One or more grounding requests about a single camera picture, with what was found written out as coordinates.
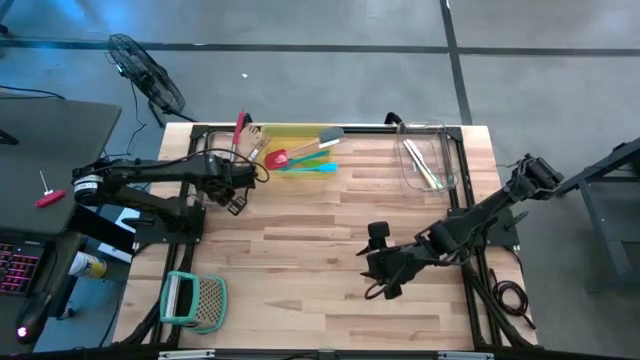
metal stand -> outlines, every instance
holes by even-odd
[[[640,240],[637,238],[623,239],[615,233],[614,221],[606,221],[607,216],[604,215],[603,206],[602,204],[599,205],[591,186],[596,183],[633,183],[640,181],[637,174],[632,176],[606,176],[627,164],[634,165],[633,167],[637,171],[638,159],[640,159],[640,138],[617,146],[611,154],[565,181],[556,193],[556,196],[563,196],[571,190],[580,190],[596,236],[605,244],[611,258],[614,275],[605,281],[589,286],[588,290],[620,289],[640,285],[640,270],[632,268],[624,246],[625,243],[638,243]]]

rgb keyboard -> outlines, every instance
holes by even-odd
[[[0,242],[0,295],[27,296],[44,248]]]

cheese grater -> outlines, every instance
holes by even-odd
[[[180,325],[196,334],[222,326],[227,312],[227,289],[221,277],[170,271],[160,297],[160,321]]]

gray floor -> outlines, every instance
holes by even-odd
[[[449,4],[460,46],[640,47],[640,3],[633,0]],[[149,42],[447,44],[437,0],[22,0],[13,4],[3,23],[17,36],[42,40],[103,41],[110,33],[125,32]],[[245,108],[258,121],[378,123],[395,111],[410,120],[461,123],[444,54],[151,55],[185,95],[186,113],[203,121],[232,121]],[[2,84],[122,106],[107,151],[125,150],[137,128],[133,98],[129,83],[103,51],[11,48],[0,49],[0,57]],[[508,164],[531,152],[565,175],[639,135],[639,61],[461,57],[473,123],[489,126],[498,162]],[[139,98],[140,119],[149,126],[137,137],[133,153],[153,158],[162,131]],[[505,181],[509,172],[500,168],[500,175]],[[531,212],[518,229],[540,343],[556,350],[640,357],[640,296],[584,290],[608,264],[576,195],[518,207]],[[75,319],[50,322],[37,349],[96,346],[121,289],[119,283],[82,282],[72,301],[86,311]],[[84,335],[68,336],[74,333]]]

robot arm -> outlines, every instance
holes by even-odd
[[[373,298],[384,293],[386,299],[402,295],[401,285],[411,281],[425,266],[465,265],[475,237],[485,234],[501,211],[526,199],[547,200],[562,181],[542,158],[525,155],[513,170],[507,184],[486,200],[467,209],[461,216],[449,217],[430,225],[415,235],[416,242],[409,245],[387,247],[384,237],[389,229],[386,223],[369,225],[372,236],[369,246],[358,255],[367,255],[369,270],[362,275],[372,278],[383,288]]]
[[[195,155],[174,161],[101,159],[74,169],[72,175],[74,196],[79,204],[112,204],[138,209],[159,217],[170,231],[189,231],[190,218],[193,218],[190,213],[195,210],[187,205],[185,197],[164,199],[127,185],[186,181],[220,206],[231,203],[229,211],[237,215],[244,208],[246,199],[233,200],[236,190],[255,188],[256,172],[251,164],[231,163],[218,156]]]

